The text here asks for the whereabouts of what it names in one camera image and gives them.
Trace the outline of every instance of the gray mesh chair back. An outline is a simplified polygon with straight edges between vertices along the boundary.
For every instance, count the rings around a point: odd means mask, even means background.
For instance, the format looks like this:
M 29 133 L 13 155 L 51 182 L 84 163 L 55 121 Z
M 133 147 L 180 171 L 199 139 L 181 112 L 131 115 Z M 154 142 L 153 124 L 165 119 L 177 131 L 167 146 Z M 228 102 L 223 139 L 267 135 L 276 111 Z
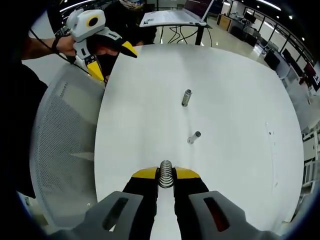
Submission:
M 49 224 L 73 228 L 97 203 L 94 149 L 104 86 L 70 64 L 49 85 L 35 117 L 30 173 Z

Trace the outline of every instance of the coil spring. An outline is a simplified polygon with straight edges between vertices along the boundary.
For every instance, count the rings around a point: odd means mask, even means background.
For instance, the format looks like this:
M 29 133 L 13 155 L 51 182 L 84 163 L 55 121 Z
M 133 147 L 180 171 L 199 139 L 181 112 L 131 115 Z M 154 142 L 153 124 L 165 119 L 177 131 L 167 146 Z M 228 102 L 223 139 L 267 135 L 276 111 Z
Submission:
M 169 160 L 164 160 L 160 164 L 160 177 L 158 185 L 163 189 L 168 189 L 174 185 L 172 164 Z
M 190 100 L 190 97 L 191 97 L 191 93 L 192 92 L 191 92 L 190 89 L 185 91 L 183 99 L 182 99 L 182 106 L 184 106 L 184 107 L 188 106 L 188 103 L 189 103 L 189 100 Z

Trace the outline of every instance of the ceiling light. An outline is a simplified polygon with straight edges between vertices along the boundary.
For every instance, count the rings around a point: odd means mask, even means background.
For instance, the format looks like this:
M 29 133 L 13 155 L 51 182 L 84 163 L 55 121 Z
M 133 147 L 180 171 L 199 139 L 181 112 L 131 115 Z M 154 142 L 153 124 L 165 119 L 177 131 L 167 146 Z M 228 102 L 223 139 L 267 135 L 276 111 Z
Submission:
M 267 4 L 267 5 L 269 5 L 270 7 L 273 7 L 274 9 L 277 9 L 277 10 L 281 11 L 281 8 L 280 8 L 280 7 L 278 7 L 278 6 L 270 3 L 270 2 L 268 2 L 268 1 L 265 1 L 265 0 L 257 0 L 257 1 L 259 1 L 259 2 L 261 2 L 261 3 L 264 3 L 264 4 Z
M 88 2 L 92 2 L 92 1 L 95 1 L 95 0 L 86 0 L 86 1 L 78 2 L 78 3 L 76 3 L 76 4 L 73 4 L 73 5 L 71 5 L 71 6 L 66 7 L 66 8 L 64 8 L 64 9 L 61 9 L 59 12 L 62 13 L 62 12 L 64 12 L 65 10 L 72 9 L 72 8 L 75 7 L 75 6 L 78 6 L 78 5 L 81 5 L 81 4 L 84 4 L 84 3 L 88 3 Z

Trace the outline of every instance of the laptop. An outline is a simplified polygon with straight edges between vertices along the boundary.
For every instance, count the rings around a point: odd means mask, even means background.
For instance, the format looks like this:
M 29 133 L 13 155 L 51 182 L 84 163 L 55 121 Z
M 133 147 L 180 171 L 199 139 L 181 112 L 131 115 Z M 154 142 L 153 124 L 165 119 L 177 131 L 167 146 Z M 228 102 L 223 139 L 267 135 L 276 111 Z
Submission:
M 163 25 L 200 25 L 204 21 L 214 0 L 186 0 L 182 10 L 153 11 L 144 14 L 140 27 Z

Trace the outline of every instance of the table surface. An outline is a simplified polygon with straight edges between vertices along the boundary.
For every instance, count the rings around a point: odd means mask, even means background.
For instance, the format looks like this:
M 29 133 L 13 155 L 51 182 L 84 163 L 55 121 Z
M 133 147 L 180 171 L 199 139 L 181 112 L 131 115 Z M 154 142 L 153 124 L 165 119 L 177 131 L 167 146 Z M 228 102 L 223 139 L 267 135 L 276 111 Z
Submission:
M 203 46 L 137 47 L 120 55 L 106 87 L 95 138 L 98 201 L 133 173 L 170 160 L 200 174 L 260 230 L 290 221 L 304 153 L 299 123 L 276 73 L 241 55 Z M 192 90 L 188 107 L 181 101 Z M 187 138 L 195 131 L 194 144 Z M 180 239 L 173 188 L 159 188 L 151 239 Z

